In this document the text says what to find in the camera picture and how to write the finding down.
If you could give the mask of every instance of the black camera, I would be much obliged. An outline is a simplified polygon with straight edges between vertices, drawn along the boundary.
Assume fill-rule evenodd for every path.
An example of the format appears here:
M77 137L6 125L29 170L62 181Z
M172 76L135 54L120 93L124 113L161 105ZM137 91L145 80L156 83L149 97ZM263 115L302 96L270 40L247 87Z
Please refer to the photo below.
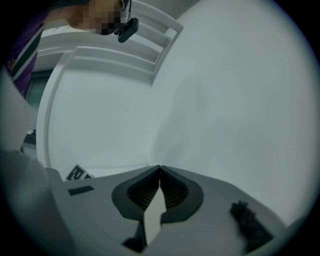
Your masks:
M138 28L139 20L137 18L131 18L122 28L114 32L114 34L118 36L119 43L124 43L138 31Z

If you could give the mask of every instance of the gray plastic surface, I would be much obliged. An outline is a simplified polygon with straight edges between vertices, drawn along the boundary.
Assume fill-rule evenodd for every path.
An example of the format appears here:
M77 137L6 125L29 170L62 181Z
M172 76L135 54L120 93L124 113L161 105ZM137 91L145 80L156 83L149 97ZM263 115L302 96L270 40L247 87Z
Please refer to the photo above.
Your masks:
M108 240L109 247L120 250L118 246L122 247L121 244L126 239L134 236L138 222L122 217L112 202L112 191L118 184L152 167L106 177L65 182L62 182L57 171L48 170L57 207L77 247L83 247L86 243L97 243L97 240L103 243L104 238L111 238ZM244 255L246 240L229 212L232 203L239 200L248 202L248 207L256 212L256 218L272 235L276 236L285 229L285 225L271 210L239 188L194 172L169 168L200 185L204 200L195 214L186 221L163 224L160 233L143 251L143 255ZM83 186L92 186L94 190L74 196L68 193L69 189ZM77 229L74 227L76 223L80 226ZM124 252L135 253L129 249Z

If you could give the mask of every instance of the qr code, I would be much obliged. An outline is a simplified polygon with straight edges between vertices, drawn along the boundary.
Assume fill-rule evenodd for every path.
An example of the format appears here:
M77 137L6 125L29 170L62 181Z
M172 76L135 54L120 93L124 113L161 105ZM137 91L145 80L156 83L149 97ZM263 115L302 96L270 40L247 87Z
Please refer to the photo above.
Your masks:
M85 169L77 164L65 179L67 181L75 181L89 178L94 178L94 176L89 174Z

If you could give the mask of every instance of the white wall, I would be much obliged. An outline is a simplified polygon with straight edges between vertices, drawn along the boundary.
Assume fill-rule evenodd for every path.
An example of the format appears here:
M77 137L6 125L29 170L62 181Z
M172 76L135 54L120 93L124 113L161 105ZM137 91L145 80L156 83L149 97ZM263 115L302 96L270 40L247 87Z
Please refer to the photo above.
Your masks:
M76 164L101 176L101 170L109 175L147 163L150 84L143 72L122 76L129 70L103 50L86 54L78 49L67 64L48 116L49 166L63 179Z
M319 70L305 39L265 1L201 0L178 21L152 87L148 164L230 182L289 225L319 183Z
M140 0L178 19L199 0Z

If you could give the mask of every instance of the person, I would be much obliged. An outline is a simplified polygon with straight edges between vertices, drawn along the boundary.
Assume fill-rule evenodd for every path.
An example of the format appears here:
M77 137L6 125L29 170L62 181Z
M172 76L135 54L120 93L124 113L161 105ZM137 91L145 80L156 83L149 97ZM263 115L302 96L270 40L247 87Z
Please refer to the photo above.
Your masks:
M110 35L122 24L129 0L89 0L41 11L29 20L6 58L6 69L17 90L24 96L37 60L37 46L45 24L65 19L70 27L94 34Z

